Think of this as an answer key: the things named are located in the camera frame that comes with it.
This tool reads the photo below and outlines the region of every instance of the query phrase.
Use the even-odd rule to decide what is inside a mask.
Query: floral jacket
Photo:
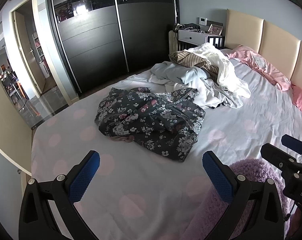
[[[95,123],[106,136],[125,136],[159,155],[183,162],[201,129],[205,112],[193,103],[198,90],[151,93],[150,88],[112,88]]]

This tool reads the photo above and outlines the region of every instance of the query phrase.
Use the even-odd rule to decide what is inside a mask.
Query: blue gripper pad
[[[94,151],[70,184],[68,197],[71,203],[81,200],[99,166],[100,155]]]
[[[283,135],[281,138],[281,143],[285,147],[295,151],[298,154],[302,155],[302,142],[298,139],[295,139],[287,134]]]
[[[233,186],[227,179],[225,174],[222,172],[222,170],[219,168],[217,163],[214,161],[214,159],[210,156],[209,152],[203,154],[202,165],[213,186],[217,190],[220,198],[224,202],[231,204],[234,197]]]

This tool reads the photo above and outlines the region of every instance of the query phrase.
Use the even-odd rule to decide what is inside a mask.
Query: sliding wardrobe door
[[[127,73],[115,0],[53,0],[58,32],[82,92]]]
[[[169,60],[174,0],[117,0],[130,72]]]

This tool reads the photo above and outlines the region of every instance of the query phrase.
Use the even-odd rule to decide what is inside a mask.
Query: door
[[[174,0],[117,0],[129,71],[169,61]]]
[[[127,74],[114,0],[53,0],[57,28],[82,92]]]
[[[21,51],[21,55],[24,59],[31,80],[35,84],[35,87],[37,88],[39,94],[41,94],[45,85],[45,77],[33,55],[33,50],[28,38],[24,16],[15,11],[13,13],[13,18],[17,42]]]

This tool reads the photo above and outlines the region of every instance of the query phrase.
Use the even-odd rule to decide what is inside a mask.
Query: bed
[[[302,87],[300,40],[263,19],[233,10],[227,14],[227,48],[243,44],[259,51]],[[185,162],[171,161],[134,142],[112,141],[94,123],[99,102],[112,87],[166,92],[164,85],[147,82],[151,73],[145,71],[76,102],[42,124],[33,141],[32,177],[39,182],[53,180],[96,150],[100,167],[82,200],[75,203],[96,236],[101,240],[178,240],[211,187],[202,167],[207,150],[230,165],[259,158],[261,146],[269,142],[302,163],[301,156],[280,142],[284,134],[302,140],[302,112],[292,104],[292,90],[277,90],[248,66],[231,62],[237,77],[249,84],[251,98],[243,98],[240,109],[206,109],[198,142]],[[50,204],[61,232],[71,238]]]

